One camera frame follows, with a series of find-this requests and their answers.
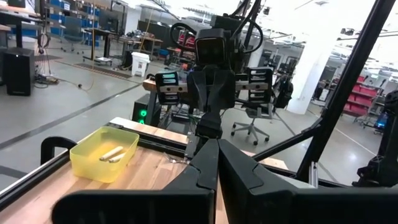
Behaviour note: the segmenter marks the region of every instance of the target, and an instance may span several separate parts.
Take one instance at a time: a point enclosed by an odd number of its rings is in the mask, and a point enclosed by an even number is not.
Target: white wall
[[[129,7],[127,10],[126,29],[124,34],[134,31],[138,27],[138,21],[141,18],[142,8],[137,6],[135,9]]]

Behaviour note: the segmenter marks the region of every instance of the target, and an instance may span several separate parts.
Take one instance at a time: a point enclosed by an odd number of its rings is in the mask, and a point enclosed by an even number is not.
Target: yellow plastic container
[[[99,128],[70,150],[73,173],[104,183],[114,182],[134,155],[138,140],[136,133],[110,127]],[[100,160],[101,156],[118,146],[122,146],[123,150],[114,156],[126,153],[120,161],[110,163]]]

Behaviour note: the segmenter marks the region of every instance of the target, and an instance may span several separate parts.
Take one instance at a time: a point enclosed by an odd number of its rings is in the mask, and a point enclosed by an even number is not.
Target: cable
[[[244,1],[242,2],[242,4],[240,4],[240,5],[238,6],[238,8],[236,8],[236,10],[235,10],[234,12],[232,12],[232,14],[231,14],[230,16],[236,16],[236,15],[240,14],[241,10],[242,10],[245,6],[247,6],[249,3],[250,3],[250,0],[244,0]]]
[[[186,24],[184,24],[184,23],[182,23],[182,22],[177,22],[177,23],[175,23],[174,25],[172,25],[172,26],[170,27],[170,32],[169,32],[170,39],[172,40],[172,42],[173,42],[178,48],[180,48],[180,49],[182,49],[182,50],[185,50],[185,51],[188,51],[188,52],[195,52],[195,49],[194,49],[194,48],[186,47],[186,46],[184,46],[184,45],[181,45],[180,43],[178,43],[178,42],[174,39],[173,31],[174,31],[175,28],[177,28],[177,27],[183,27],[183,28],[185,28],[186,30],[190,31],[193,35],[196,35],[196,34],[197,34],[196,30],[192,29],[192,27],[190,27],[189,25],[186,25]]]
[[[245,54],[255,52],[257,49],[259,49],[261,47],[261,45],[262,45],[262,41],[263,41],[263,38],[264,38],[264,34],[262,33],[262,30],[261,30],[261,27],[259,26],[259,24],[257,24],[255,21],[253,21],[251,19],[249,19],[248,21],[250,23],[252,23],[253,26],[259,31],[259,33],[260,33],[260,42],[255,48],[253,48],[251,50],[244,51],[243,53],[245,53]]]
[[[237,29],[235,30],[235,32],[232,34],[231,39],[235,38],[236,35],[237,35],[239,32],[242,31],[244,25],[246,25],[246,23],[248,22],[248,20],[250,20],[251,16],[252,16],[254,13],[257,13],[257,12],[254,12],[254,10],[257,9],[257,7],[258,7],[260,4],[261,4],[261,0],[256,0],[256,1],[254,2],[253,7],[251,8],[251,10],[250,10],[248,16],[246,16],[246,17],[242,20],[242,22],[240,23],[240,25],[238,26],[238,28],[237,28]]]

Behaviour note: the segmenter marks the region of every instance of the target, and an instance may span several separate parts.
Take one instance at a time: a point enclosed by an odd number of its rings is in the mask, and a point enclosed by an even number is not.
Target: white trash bin
[[[147,66],[150,62],[149,55],[138,52],[133,52],[131,53],[131,55],[132,55],[131,75],[144,77],[145,71],[147,70]]]

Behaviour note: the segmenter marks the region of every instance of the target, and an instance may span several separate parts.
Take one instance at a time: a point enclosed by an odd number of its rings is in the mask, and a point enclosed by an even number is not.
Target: chair backrest
[[[81,19],[72,16],[65,16],[65,34],[72,37],[81,36]]]

